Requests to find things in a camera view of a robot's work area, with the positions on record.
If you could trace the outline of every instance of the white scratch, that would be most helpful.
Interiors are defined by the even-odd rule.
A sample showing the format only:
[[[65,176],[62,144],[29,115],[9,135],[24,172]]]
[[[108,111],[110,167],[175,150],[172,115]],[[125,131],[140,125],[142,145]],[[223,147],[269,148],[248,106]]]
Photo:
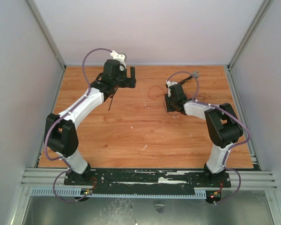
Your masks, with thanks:
[[[142,88],[142,87],[141,87],[141,92],[142,92],[142,97],[144,98],[144,105],[145,105],[145,109],[146,109],[146,103],[145,103],[144,90],[143,90],[143,88]]]

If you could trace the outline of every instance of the wood surface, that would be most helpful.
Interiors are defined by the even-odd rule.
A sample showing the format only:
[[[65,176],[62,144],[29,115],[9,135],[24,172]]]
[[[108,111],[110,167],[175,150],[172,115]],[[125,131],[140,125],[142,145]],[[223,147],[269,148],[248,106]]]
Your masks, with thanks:
[[[92,82],[103,67],[87,67]],[[150,99],[148,92],[154,85],[164,91],[165,80],[173,73],[185,70],[199,71],[199,100],[213,104],[233,99],[222,66],[137,66],[136,88],[119,89],[111,110],[110,99],[92,111],[78,127],[79,151],[92,167],[140,168],[202,168],[207,162],[212,142],[204,120],[185,115],[169,115],[164,108],[164,97]],[[176,75],[172,81],[186,78]],[[81,67],[67,67],[58,95],[55,114],[72,105],[86,90]],[[195,80],[184,85],[192,96]],[[150,96],[163,94],[158,87]],[[247,145],[235,147],[228,159],[228,167],[252,168]],[[39,167],[65,167],[63,162],[50,162],[42,154]]]

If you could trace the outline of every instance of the gray wall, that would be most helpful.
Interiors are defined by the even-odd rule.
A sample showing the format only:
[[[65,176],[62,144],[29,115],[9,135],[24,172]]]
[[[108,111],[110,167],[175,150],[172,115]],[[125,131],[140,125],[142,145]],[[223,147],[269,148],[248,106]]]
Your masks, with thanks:
[[[25,0],[0,0],[0,225],[34,165],[61,66]]]
[[[98,47],[130,64],[202,65],[229,63],[263,0],[34,1],[67,65]]]
[[[281,190],[281,0],[275,0],[232,69],[264,169]]]

